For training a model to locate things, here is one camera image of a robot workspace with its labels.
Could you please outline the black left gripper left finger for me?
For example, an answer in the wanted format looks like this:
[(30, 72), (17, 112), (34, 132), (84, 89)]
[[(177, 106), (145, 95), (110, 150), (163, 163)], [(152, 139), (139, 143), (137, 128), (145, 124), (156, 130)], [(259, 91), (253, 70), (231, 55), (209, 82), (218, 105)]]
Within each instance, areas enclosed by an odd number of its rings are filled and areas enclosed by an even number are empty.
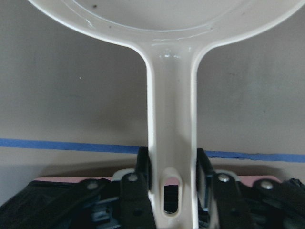
[(140, 147), (134, 172), (120, 181), (120, 220), (123, 229), (155, 229), (148, 192), (152, 187), (152, 166), (147, 147)]

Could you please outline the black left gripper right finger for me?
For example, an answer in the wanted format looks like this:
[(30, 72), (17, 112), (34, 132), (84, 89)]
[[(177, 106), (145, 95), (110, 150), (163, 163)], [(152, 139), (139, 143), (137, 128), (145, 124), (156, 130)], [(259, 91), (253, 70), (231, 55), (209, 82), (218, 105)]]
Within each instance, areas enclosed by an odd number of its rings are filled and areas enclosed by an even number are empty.
[(253, 219), (234, 176), (214, 170), (197, 149), (196, 189), (200, 229), (251, 229)]

